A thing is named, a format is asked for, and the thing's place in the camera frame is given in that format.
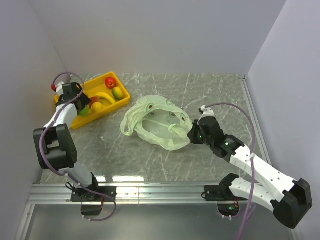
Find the green toy fruit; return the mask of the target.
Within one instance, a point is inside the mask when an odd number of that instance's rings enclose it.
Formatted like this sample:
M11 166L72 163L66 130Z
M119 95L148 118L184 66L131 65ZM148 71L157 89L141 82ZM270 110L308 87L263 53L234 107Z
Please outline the green toy fruit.
M85 117L85 116L87 116L87 115L89 114L89 112L90 112L90 106L87 105L87 106L78 114L78 116L80 116L80 117Z

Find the yellow toy lemon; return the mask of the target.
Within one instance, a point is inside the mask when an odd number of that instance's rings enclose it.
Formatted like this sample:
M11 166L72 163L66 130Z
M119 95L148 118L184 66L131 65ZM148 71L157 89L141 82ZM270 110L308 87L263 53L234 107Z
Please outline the yellow toy lemon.
M101 102L95 102L91 106L91 111L93 113L101 112L104 109L104 105Z

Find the yellow toy banana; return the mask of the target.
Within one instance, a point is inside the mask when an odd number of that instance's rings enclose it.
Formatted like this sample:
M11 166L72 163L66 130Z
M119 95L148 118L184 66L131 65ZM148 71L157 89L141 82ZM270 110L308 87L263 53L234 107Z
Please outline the yellow toy banana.
M107 100L112 105L117 103L116 100L106 92L98 92L98 93L95 94L95 96L98 97L99 99Z

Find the red toy fruit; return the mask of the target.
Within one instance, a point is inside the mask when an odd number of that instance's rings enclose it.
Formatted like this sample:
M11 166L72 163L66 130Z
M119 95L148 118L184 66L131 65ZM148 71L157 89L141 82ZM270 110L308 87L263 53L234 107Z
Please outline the red toy fruit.
M108 89L113 89L117 87L117 81L113 77L107 77L104 83Z

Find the yellow toy fruit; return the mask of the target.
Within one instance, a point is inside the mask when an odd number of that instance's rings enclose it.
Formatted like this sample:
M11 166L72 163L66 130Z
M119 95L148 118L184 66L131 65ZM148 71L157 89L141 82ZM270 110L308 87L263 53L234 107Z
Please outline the yellow toy fruit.
M112 93L113 97L118 101L123 100L125 98L123 91L118 86L113 88L111 93Z

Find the green plastic bag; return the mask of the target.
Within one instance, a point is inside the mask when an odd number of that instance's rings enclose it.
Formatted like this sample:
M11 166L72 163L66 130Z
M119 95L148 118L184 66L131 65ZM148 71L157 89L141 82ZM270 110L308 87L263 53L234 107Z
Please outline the green plastic bag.
M190 144L188 133L192 127L192 120L182 108L163 96L148 95L125 113L120 131L127 137L136 133L152 145L177 151Z

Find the watermelon slice toy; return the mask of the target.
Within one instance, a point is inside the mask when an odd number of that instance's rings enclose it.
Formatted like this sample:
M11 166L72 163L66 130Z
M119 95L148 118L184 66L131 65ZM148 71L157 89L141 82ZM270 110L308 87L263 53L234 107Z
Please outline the watermelon slice toy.
M100 97L98 95L91 97L90 103L89 103L89 108L91 108L94 103L99 102L99 100L100 100Z

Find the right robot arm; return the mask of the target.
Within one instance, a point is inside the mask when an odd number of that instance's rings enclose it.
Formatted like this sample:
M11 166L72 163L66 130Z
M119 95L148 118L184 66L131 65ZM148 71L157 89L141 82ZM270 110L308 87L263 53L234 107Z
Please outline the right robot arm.
M204 144L217 157L243 170L251 182L229 174L220 182L220 194L226 200L234 197L251 200L271 211L285 227L295 229L312 208L310 184L283 174L253 153L233 135L224 134L213 116L195 120L187 135L192 144Z

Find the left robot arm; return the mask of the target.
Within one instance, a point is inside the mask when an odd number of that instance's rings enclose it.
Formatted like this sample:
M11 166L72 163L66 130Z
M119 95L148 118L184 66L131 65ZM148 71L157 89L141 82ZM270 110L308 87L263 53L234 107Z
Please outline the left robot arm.
M79 83L53 85L59 96L56 110L50 121L33 131L33 140L39 165L58 176L65 176L73 183L66 187L81 201L96 201L101 189L93 173L78 163L78 152L70 133L74 119L89 106L90 99Z

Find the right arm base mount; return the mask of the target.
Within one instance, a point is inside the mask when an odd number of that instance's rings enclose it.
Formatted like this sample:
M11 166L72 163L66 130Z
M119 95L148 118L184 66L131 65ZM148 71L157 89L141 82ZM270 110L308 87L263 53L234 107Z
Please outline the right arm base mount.
M240 214L240 199L220 185L205 185L200 196L206 202L216 202L217 214L222 218L233 219Z

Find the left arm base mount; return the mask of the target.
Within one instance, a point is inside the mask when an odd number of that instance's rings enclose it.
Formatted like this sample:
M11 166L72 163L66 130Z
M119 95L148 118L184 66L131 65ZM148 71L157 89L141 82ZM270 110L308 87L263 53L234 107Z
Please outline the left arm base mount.
M117 188L115 186L99 186L90 185L84 188L68 187L72 191L70 202L80 203L80 212L83 218L92 222L102 222L110 219L117 210L116 194ZM105 203L112 203L113 210L104 218L98 217L102 212Z

